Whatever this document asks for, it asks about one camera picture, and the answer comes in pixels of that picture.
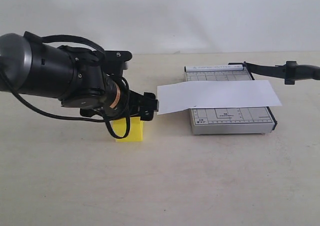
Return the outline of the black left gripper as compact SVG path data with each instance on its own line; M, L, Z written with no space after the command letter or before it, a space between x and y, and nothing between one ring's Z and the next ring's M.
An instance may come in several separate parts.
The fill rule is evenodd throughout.
M125 109L126 105L128 105L130 117L140 117L141 121L152 121L154 115L159 111L158 109L155 109L159 107L159 100L156 98L156 95L151 92L139 94L130 90L129 98L127 94L122 93L117 105L119 112L117 118L126 117L128 114Z

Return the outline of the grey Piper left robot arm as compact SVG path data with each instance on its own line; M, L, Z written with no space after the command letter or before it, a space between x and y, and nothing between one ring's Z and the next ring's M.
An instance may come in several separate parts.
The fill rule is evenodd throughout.
M132 57L77 36L8 33L0 37L0 89L18 98L57 99L78 108L80 121L151 121L159 109L155 94L132 91L123 77Z

